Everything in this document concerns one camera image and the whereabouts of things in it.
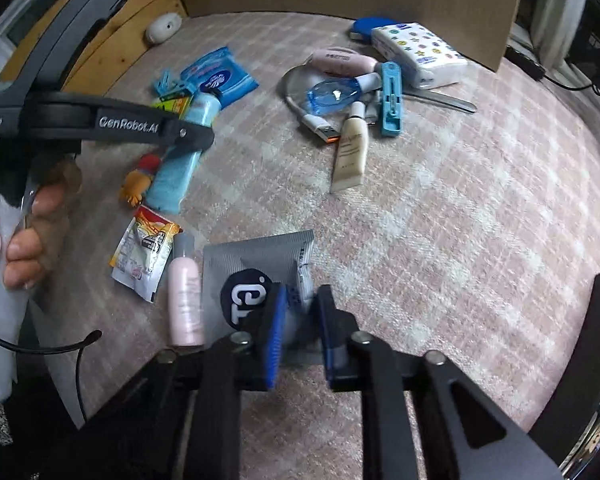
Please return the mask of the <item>person's left hand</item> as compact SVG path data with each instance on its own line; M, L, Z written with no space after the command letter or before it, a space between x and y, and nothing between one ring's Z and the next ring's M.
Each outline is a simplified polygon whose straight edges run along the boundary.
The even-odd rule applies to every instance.
M63 160L36 192L26 226L12 236L6 249L0 235L0 255L6 258L2 273L6 288L32 288L56 266L81 186L79 166L71 158Z

